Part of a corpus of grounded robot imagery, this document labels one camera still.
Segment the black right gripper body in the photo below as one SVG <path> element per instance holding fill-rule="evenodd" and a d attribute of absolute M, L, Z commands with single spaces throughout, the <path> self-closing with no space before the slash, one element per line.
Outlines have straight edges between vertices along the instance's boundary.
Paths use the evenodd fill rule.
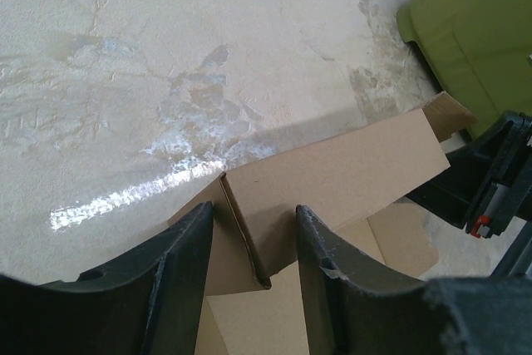
<path fill-rule="evenodd" d="M 517 195 L 508 195 L 509 188 L 497 188 L 490 202 L 490 230 L 504 231 L 514 218 L 525 221 L 521 231 L 495 266 L 491 277 L 531 278 L 531 192 L 518 204 Z"/>

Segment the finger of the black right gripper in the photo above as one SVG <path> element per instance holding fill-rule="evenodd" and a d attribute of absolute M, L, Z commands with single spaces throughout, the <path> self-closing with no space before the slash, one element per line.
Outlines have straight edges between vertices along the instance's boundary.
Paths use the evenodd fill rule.
<path fill-rule="evenodd" d="M 502 116 L 465 145 L 469 205 L 465 231 L 488 239 L 501 234 L 531 190 L 531 118 Z"/>
<path fill-rule="evenodd" d="M 507 111 L 502 116 L 522 116 Z M 408 193 L 406 197 L 457 229 L 466 230 L 466 211 L 469 205 L 466 178 L 470 163 L 465 145 L 446 154 L 450 167 L 425 184 Z"/>

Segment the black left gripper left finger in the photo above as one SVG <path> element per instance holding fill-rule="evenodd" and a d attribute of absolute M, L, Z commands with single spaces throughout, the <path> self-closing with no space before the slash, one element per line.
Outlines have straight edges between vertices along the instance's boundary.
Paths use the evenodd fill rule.
<path fill-rule="evenodd" d="M 74 282 L 1 277 L 3 354 L 192 354 L 213 238 L 213 205 Z"/>

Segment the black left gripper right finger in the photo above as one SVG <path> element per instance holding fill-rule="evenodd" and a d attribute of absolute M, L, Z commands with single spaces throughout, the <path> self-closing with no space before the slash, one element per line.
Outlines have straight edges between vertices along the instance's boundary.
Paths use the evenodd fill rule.
<path fill-rule="evenodd" d="M 527 277 L 421 281 L 388 268 L 296 209 L 312 354 L 528 354 Z"/>

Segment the brown cardboard box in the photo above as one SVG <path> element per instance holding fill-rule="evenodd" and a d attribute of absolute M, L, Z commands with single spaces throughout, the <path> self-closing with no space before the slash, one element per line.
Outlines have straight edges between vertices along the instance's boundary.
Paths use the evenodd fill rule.
<path fill-rule="evenodd" d="M 447 167 L 441 143 L 475 121 L 443 92 L 398 116 L 216 176 L 186 205 L 214 206 L 196 352 L 308 352 L 298 205 L 379 264 L 413 278 L 435 265 L 421 209 L 403 197 Z"/>

